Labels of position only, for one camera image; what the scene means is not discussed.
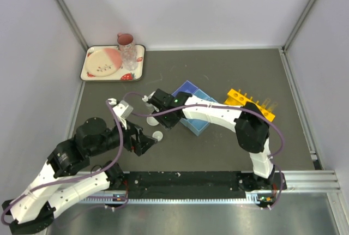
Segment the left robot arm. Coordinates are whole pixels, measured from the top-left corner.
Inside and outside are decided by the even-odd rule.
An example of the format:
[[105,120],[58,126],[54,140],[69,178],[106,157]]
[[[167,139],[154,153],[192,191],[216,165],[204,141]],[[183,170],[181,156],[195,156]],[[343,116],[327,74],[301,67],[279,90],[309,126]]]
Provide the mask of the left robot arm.
[[106,171],[60,187],[89,166],[90,158],[117,148],[123,142],[126,150],[143,155],[157,139],[147,136],[133,123],[119,131],[109,129],[101,118],[90,118],[76,129],[75,135],[59,143],[48,156],[38,176],[24,192],[20,201],[7,200],[2,208],[13,217],[9,228],[12,234],[35,234],[49,227],[55,218],[88,196],[104,190],[119,189],[125,175],[118,163],[108,161]]

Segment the small white round cap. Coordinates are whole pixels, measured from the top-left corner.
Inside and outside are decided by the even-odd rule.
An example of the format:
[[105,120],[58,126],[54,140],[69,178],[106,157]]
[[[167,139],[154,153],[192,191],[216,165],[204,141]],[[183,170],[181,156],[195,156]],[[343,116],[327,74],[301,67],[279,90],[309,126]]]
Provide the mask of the small white round cap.
[[152,137],[154,139],[156,139],[158,142],[161,141],[164,137],[164,134],[161,132],[161,131],[155,131],[153,134],[152,134]]

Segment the white round lid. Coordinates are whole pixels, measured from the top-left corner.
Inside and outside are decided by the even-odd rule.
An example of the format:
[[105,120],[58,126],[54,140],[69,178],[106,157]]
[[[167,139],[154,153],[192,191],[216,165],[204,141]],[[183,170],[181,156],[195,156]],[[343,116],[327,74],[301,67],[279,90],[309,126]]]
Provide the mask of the white round lid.
[[159,122],[154,117],[147,117],[146,121],[150,126],[157,126],[159,124]]

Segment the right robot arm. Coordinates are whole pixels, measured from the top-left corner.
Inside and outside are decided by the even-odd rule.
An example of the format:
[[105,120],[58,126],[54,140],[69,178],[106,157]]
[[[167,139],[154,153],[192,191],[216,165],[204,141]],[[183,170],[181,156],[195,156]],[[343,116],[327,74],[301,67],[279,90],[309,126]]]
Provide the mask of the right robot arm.
[[250,155],[255,184],[267,189],[274,183],[269,124],[255,104],[229,106],[186,92],[174,97],[161,89],[145,97],[145,102],[154,108],[155,119],[166,129],[172,129],[181,119],[195,119],[231,130],[241,149]]

